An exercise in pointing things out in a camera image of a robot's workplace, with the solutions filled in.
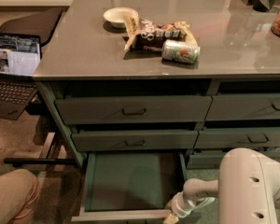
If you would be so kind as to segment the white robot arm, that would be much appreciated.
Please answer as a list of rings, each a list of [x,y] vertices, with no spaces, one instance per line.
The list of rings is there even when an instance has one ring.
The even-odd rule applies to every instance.
[[[217,180],[192,178],[168,202],[163,224],[218,202],[217,224],[278,224],[280,162],[255,150],[235,148],[223,157]]]

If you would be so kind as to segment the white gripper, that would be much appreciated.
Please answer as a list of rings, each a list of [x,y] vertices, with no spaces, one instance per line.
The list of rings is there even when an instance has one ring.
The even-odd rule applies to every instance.
[[[178,218],[187,217],[193,210],[205,207],[214,200],[214,197],[205,197],[193,201],[186,197],[183,192],[178,192],[164,207],[165,209],[171,209],[174,214],[166,217],[162,224],[176,224]]]

